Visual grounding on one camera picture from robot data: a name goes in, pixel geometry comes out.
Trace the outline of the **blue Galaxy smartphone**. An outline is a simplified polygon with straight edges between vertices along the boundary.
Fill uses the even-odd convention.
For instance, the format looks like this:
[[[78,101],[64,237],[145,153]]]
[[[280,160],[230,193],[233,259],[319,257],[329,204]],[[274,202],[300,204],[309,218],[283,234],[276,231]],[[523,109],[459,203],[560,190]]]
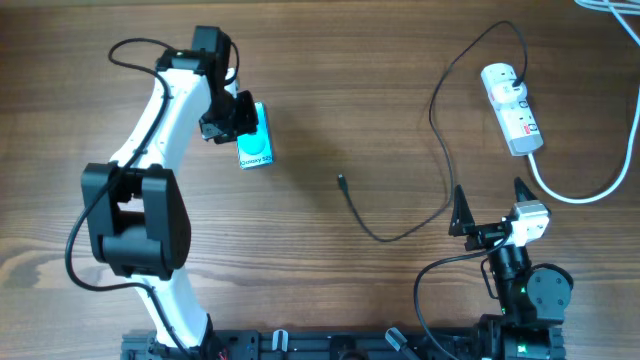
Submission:
[[[275,160],[266,107],[262,102],[256,102],[255,109],[258,116],[256,132],[237,139],[238,160],[243,170],[270,165]]]

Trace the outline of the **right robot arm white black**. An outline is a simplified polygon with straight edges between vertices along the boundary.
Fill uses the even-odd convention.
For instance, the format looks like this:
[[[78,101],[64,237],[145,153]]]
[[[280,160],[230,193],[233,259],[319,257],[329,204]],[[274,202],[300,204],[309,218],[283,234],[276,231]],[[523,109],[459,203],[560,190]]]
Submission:
[[[525,185],[514,180],[516,202],[496,223],[478,225],[460,185],[454,189],[449,234],[467,238],[467,251],[479,250],[483,279],[491,298],[499,301],[500,315],[484,315],[474,326],[472,359],[541,359],[566,357],[561,325],[570,304],[574,281],[563,268],[534,265],[526,245],[542,238],[551,217]]]

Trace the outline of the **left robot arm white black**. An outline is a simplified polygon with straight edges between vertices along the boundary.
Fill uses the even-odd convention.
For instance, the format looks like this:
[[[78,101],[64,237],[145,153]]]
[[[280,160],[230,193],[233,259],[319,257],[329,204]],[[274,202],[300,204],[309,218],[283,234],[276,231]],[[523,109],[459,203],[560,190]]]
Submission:
[[[195,130],[216,144],[256,132],[253,97],[235,90],[237,72],[229,67],[238,55],[214,26],[196,27],[188,49],[166,45],[149,71],[154,90],[130,137],[108,162],[88,164],[81,176],[84,209],[68,236],[67,274],[79,287],[100,289],[82,281],[72,264],[86,225],[94,258],[122,277],[120,288],[141,295],[156,325],[149,352],[164,359],[214,359],[224,348],[184,267],[191,223],[176,174]]]

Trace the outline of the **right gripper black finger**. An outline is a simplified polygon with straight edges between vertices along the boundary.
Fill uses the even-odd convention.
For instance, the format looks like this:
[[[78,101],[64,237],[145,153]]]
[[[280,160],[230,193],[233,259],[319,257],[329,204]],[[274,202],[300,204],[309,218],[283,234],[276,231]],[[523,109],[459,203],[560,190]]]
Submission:
[[[516,177],[514,179],[514,192],[515,192],[517,202],[537,200],[537,197],[527,187],[525,182],[520,177]]]
[[[460,184],[454,188],[453,212],[448,234],[450,236],[467,236],[475,229],[475,221]]]

